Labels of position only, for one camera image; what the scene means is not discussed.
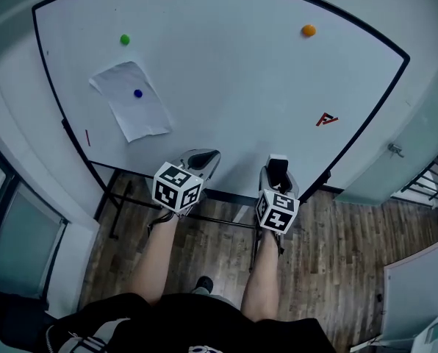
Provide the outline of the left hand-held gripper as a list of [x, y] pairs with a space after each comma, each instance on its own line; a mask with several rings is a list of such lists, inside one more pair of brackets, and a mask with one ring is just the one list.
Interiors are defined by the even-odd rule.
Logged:
[[192, 149], [165, 162], [154, 175], [153, 201], [179, 216], [188, 215], [199, 202], [201, 191], [211, 180], [220, 159], [216, 149]]

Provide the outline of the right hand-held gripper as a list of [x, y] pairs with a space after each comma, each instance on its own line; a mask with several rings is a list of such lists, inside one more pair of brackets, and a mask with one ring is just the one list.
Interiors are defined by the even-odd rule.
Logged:
[[277, 234], [285, 234], [298, 214], [299, 187], [293, 175], [287, 171], [281, 180], [281, 193], [274, 192], [270, 185], [267, 166], [259, 175], [259, 200], [256, 205], [258, 224]]

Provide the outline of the black whiteboard eraser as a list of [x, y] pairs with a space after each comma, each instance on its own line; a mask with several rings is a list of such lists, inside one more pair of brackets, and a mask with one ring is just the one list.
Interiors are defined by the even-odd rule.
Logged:
[[289, 161], [285, 155], [271, 154], [267, 162], [268, 182], [270, 186], [280, 193], [289, 190], [290, 182], [287, 178]]

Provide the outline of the person's right forearm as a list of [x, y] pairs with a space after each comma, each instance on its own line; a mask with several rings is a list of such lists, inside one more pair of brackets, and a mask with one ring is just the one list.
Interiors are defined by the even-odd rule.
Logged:
[[243, 294], [241, 312], [258, 322], [276, 319], [279, 311], [279, 251], [275, 235], [265, 229]]

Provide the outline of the person's left forearm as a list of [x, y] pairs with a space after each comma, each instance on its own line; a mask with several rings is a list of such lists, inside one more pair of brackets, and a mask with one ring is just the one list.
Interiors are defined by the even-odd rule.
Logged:
[[129, 291], [141, 296], [150, 305], [162, 298], [165, 289], [179, 217], [162, 209], [157, 220], [159, 222], [152, 227], [129, 283]]

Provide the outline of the black framed whiteboard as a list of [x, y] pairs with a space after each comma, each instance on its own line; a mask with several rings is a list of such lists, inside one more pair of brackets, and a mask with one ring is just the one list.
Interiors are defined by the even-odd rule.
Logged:
[[[44, 0], [32, 14], [47, 79], [87, 165], [151, 176], [184, 151], [216, 149], [222, 157], [210, 188], [252, 198], [268, 156], [284, 154], [308, 199], [410, 61], [324, 0]], [[310, 38], [301, 33], [307, 24], [317, 29]], [[129, 143], [90, 85], [129, 61], [157, 92], [171, 132]], [[324, 113], [339, 120], [316, 126]]]

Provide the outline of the white paper sheet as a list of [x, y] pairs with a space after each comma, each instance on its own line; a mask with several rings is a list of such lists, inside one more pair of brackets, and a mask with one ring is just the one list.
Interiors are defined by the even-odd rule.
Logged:
[[[108, 101], [125, 139], [163, 135], [172, 127], [167, 110], [141, 67], [132, 61], [115, 65], [92, 76], [89, 83]], [[139, 99], [134, 91], [139, 89]]]

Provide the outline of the person's dark shoe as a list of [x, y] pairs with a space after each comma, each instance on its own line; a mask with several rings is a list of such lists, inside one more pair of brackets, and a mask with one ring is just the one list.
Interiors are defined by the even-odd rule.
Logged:
[[213, 288], [214, 283], [212, 279], [208, 276], [201, 276], [196, 283], [195, 290], [202, 290], [203, 292], [210, 294]]

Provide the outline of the frosted glass door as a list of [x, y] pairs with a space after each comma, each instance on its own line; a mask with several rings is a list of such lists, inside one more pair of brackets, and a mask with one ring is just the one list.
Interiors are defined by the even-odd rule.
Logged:
[[377, 206], [415, 178], [438, 155], [438, 72], [421, 105], [387, 149], [335, 200]]

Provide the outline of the person's grey trouser leg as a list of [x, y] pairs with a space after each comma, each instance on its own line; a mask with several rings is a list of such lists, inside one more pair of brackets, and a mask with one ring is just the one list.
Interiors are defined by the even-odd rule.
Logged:
[[192, 291], [190, 291], [191, 294], [195, 294], [195, 295], [199, 295], [199, 296], [206, 296], [209, 297], [211, 299], [216, 299], [218, 301], [221, 302], [225, 302], [228, 305], [232, 306], [233, 308], [237, 308], [235, 306], [234, 303], [232, 303], [231, 301], [229, 301], [227, 298], [220, 296], [220, 295], [216, 295], [216, 294], [211, 294], [206, 288], [204, 287], [197, 287], [195, 289], [193, 289]]

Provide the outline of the black metal railing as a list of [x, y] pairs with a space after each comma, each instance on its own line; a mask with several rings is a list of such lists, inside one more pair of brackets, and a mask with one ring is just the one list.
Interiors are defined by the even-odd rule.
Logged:
[[400, 191], [400, 197], [438, 210], [438, 156]]

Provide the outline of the person's black shirt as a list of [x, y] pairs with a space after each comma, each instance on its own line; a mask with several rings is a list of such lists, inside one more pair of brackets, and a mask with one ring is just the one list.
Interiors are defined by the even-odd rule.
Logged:
[[93, 302], [50, 324], [33, 353], [336, 353], [314, 318], [253, 322], [191, 293], [154, 306], [133, 293]]

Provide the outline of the white panel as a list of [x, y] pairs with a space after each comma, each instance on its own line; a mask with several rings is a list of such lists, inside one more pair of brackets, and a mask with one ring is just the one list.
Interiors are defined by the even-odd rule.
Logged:
[[407, 339], [438, 320], [438, 242], [384, 267], [381, 334]]

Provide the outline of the black framed glass partition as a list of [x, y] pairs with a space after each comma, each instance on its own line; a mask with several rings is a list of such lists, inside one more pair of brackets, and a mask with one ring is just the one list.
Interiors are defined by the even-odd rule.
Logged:
[[0, 151], [0, 293], [46, 299], [67, 225]]

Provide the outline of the white box green label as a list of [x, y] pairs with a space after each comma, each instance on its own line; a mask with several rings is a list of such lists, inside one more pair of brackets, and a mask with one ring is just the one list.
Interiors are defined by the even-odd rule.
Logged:
[[415, 339], [413, 348], [425, 349], [438, 339], [438, 317], [436, 317]]

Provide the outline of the black bag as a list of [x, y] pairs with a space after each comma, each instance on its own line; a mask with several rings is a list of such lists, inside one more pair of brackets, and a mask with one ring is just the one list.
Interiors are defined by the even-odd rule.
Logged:
[[47, 313], [47, 301], [0, 292], [0, 341], [32, 351], [45, 327], [56, 318]]

